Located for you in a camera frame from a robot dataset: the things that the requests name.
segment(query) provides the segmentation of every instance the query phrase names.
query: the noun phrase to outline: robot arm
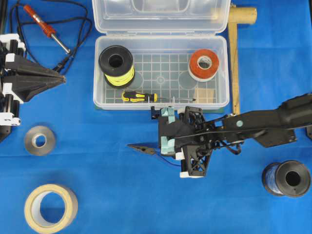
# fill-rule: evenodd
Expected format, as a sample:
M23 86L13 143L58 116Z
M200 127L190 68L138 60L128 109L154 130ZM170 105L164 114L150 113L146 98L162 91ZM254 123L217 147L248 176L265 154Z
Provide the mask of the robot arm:
M312 95L306 94L282 103L276 110L251 111L205 121L200 108L178 111L163 108L158 118L158 146L163 156L181 160L181 177L203 177L213 150L226 148L234 154L241 144L253 138L263 147L296 142L294 129L312 124Z

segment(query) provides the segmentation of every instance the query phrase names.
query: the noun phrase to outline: spool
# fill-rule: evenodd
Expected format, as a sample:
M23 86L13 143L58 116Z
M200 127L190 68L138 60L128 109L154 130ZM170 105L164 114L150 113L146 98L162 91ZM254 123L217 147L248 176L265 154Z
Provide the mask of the spool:
M37 139L42 137L44 143L37 145ZM55 148L55 136L54 133L45 126L36 126L30 129L25 136L25 148L31 154L35 156L44 156L52 152Z
M195 51L190 59L190 76L199 81L212 80L219 70L220 61L215 52L207 49Z
M106 82L111 87L124 89L133 82L133 57L127 48L120 45L107 47L100 54L98 62Z
M40 212L41 201L49 193L58 194L65 204L63 217L57 223L46 221ZM78 201L76 195L69 188L57 184L46 184L33 190L28 196L24 207L27 224L40 234L52 234L63 230L72 223L77 211Z
M262 183L272 195L300 197L309 190L311 176L304 164L290 160L268 165L262 173Z

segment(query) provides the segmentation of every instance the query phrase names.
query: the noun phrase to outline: box lid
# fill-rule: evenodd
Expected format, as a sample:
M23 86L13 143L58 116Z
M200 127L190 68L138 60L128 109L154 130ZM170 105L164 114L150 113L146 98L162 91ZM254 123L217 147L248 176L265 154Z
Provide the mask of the box lid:
M199 33L225 30L231 0L92 0L100 33Z

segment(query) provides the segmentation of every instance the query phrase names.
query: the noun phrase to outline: screw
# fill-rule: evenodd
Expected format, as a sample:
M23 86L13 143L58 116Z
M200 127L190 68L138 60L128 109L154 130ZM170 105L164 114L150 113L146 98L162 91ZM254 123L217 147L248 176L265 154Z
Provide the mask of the screw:
M236 126L239 127L239 128L242 127L243 124L244 124L244 122L241 121L241 120L239 120L239 121L236 122Z

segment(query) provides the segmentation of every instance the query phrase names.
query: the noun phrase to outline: yellow screwdriver handle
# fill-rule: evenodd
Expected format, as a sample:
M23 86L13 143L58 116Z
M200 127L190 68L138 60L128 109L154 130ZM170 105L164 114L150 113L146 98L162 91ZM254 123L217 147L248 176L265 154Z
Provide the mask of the yellow screwdriver handle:
M152 101L156 102L158 99L157 94L143 94L136 91L125 91L122 93L121 98L123 101L139 102L139 101Z

